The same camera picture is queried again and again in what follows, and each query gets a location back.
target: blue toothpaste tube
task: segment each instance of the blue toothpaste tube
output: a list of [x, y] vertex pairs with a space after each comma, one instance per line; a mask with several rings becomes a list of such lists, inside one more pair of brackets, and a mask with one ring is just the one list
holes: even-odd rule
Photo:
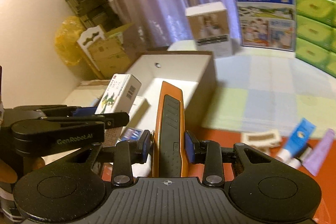
[[292, 132], [292, 135], [288, 139], [285, 146], [278, 152], [276, 159], [282, 162], [286, 162], [294, 155], [299, 153], [305, 147], [310, 135], [313, 133], [315, 128], [316, 126], [303, 118]]

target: checkered tablecloth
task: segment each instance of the checkered tablecloth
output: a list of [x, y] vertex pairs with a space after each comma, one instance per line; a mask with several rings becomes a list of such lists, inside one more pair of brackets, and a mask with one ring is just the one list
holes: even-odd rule
[[288, 136], [302, 117], [312, 138], [336, 129], [336, 79], [292, 52], [244, 49], [216, 59], [218, 86], [203, 127], [232, 131], [277, 128]]

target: white box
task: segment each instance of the white box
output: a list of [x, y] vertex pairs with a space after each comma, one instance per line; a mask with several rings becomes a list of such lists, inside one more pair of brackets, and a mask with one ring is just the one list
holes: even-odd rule
[[155, 130], [161, 85], [166, 81], [183, 92], [185, 130], [197, 136], [216, 88], [212, 52], [164, 51], [142, 54], [126, 72], [142, 83], [138, 96], [149, 107], [133, 128]]
[[227, 10], [222, 2], [188, 7], [185, 15], [199, 51], [212, 51], [215, 57], [233, 54]]
[[[114, 112], [129, 113], [140, 87], [141, 83], [139, 80], [131, 74], [113, 75], [98, 104], [95, 114]], [[122, 127], [105, 130], [103, 145], [114, 146], [122, 130]]]
[[281, 146], [281, 136], [279, 130], [271, 129], [266, 132], [242, 132], [241, 142], [251, 147], [279, 147]]

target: yellow plastic bag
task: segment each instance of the yellow plastic bag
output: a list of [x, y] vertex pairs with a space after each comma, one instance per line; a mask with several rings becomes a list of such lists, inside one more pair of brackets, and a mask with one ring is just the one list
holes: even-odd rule
[[67, 66], [76, 66], [82, 59], [77, 47], [77, 39], [84, 31], [84, 26], [76, 16], [67, 17], [56, 31], [55, 50]]

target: white wall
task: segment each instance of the white wall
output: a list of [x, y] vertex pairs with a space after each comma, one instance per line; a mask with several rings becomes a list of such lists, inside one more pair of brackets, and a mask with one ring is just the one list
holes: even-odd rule
[[0, 0], [0, 65], [5, 108], [57, 104], [81, 79], [54, 51], [54, 34], [73, 15], [64, 0]]

